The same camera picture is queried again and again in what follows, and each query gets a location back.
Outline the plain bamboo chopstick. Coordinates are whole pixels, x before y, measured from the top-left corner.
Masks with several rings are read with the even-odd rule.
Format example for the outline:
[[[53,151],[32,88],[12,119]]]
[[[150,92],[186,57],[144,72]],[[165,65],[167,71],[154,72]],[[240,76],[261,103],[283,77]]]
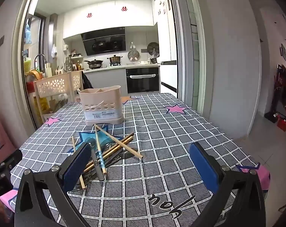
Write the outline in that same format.
[[[95,127],[100,130],[102,133],[104,133],[105,135],[107,135],[109,138],[111,138],[114,142],[116,142],[117,144],[119,144],[120,146],[122,146],[123,148],[125,148],[126,150],[128,150],[130,153],[132,153],[135,157],[142,159],[143,156],[136,152],[134,149],[132,149],[131,147],[129,147],[128,145],[126,145],[124,142],[121,142],[120,140],[118,140],[117,138],[115,138],[114,136],[112,136],[111,134],[109,134],[108,132],[106,132],[104,129],[100,128],[98,125],[95,125]]]

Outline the bronze cooking pot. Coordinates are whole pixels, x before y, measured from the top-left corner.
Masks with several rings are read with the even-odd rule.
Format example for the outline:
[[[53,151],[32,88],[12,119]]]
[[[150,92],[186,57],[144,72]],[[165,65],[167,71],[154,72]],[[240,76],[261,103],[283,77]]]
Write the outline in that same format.
[[[110,61],[110,66],[120,66],[121,65],[122,56],[113,55],[112,57],[108,58]]]

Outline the black built-in oven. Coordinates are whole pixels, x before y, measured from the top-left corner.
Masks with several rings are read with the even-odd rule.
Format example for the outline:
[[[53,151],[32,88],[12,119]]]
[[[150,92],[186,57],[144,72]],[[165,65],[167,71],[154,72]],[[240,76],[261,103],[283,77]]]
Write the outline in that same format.
[[[159,91],[159,68],[129,68],[126,69],[128,94]]]

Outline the black jacket on trolley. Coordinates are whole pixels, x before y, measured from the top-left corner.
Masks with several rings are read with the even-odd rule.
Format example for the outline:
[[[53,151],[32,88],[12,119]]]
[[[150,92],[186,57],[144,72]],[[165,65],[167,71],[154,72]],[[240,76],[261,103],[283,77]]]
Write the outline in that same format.
[[[90,82],[90,80],[87,78],[87,76],[84,74],[84,72],[81,72],[82,74],[82,84],[83,84],[83,89],[92,89],[93,86]]]

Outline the beige perforated storage trolley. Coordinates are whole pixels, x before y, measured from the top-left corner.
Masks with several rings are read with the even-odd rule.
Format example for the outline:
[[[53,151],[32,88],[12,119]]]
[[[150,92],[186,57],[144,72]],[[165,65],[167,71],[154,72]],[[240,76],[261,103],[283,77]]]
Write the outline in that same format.
[[[82,73],[83,71],[72,71],[34,82],[37,105],[43,122],[51,115],[43,114],[40,99],[66,94],[68,103],[76,102],[76,92],[83,90]]]

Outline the white refrigerator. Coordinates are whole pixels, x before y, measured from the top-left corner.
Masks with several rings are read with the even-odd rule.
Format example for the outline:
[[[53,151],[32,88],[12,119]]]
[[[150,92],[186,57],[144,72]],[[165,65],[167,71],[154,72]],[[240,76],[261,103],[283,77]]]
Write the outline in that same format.
[[[178,68],[175,20],[171,0],[154,0],[154,24],[157,25],[160,63],[160,92],[177,96]]]

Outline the yellow patterned chopstick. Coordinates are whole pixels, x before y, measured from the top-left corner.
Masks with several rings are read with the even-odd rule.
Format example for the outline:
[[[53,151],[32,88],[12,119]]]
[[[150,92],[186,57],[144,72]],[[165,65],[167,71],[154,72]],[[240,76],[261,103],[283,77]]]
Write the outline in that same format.
[[[128,135],[126,138],[122,139],[121,141],[124,144],[128,144],[129,142],[131,142],[133,140],[134,137],[134,133],[131,133],[130,135]],[[115,144],[112,148],[108,149],[107,151],[105,151],[102,155],[103,155],[103,160],[105,161],[108,157],[110,157],[112,154],[116,153],[117,151],[119,151],[122,148],[121,145],[119,144]],[[86,173],[90,170],[92,170],[94,168],[94,162],[90,161],[87,166],[85,167],[83,173]]]

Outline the dark brown wooden chopstick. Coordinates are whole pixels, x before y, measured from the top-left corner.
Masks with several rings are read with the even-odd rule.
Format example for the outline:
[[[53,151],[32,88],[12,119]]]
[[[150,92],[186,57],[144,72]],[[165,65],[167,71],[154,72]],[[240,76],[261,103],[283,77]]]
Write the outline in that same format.
[[[129,134],[127,137],[123,138],[121,140],[121,142],[124,142],[125,144],[128,144],[132,139],[133,139],[133,136],[134,136],[134,132],[132,132],[131,134]],[[103,159],[106,159],[107,158],[107,154],[111,155],[112,154],[112,151],[114,151],[116,148],[120,148],[120,145],[119,144],[114,144],[113,146],[111,146],[108,150],[106,150],[105,152],[103,152]],[[85,167],[86,170],[90,170],[94,167],[94,163],[93,161],[90,161],[87,166]]]

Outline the black range hood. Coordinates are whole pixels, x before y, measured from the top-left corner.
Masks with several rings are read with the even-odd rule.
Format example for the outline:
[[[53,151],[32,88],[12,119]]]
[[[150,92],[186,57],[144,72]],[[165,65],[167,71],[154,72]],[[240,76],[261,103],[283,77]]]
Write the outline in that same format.
[[[124,27],[82,33],[81,38],[87,56],[126,51]]]

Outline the pink plastic utensil holder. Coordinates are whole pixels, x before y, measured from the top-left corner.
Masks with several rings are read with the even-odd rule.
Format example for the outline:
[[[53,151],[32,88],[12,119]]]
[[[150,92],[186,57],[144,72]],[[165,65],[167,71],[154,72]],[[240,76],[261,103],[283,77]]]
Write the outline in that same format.
[[[85,89],[79,96],[87,126],[123,122],[121,86]]]

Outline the kitchen faucet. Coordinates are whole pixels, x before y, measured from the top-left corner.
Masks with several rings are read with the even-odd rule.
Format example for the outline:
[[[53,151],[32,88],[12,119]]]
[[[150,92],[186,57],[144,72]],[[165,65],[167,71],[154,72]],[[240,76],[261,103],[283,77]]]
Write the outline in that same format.
[[[48,61],[44,54],[37,54],[34,58],[34,69],[39,72],[44,72],[47,63]]]

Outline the grey checked tablecloth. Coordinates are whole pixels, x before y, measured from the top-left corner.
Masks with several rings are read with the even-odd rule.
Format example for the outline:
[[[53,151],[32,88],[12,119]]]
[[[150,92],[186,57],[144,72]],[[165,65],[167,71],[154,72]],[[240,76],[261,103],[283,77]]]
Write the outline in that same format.
[[[90,172],[86,189],[69,192],[90,226],[190,226],[212,197],[190,159],[194,142],[222,166],[256,170],[269,187],[264,166],[173,95],[132,97],[122,110],[123,123],[104,124],[99,138],[131,135],[130,147],[143,158],[110,157],[104,181]]]

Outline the black wok on stove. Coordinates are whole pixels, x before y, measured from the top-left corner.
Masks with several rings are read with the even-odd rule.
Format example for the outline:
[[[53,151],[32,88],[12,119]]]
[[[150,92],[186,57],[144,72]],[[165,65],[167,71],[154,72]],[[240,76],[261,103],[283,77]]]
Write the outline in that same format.
[[[84,61],[89,65],[89,69],[99,69],[102,68],[103,61],[94,59],[93,61]]]

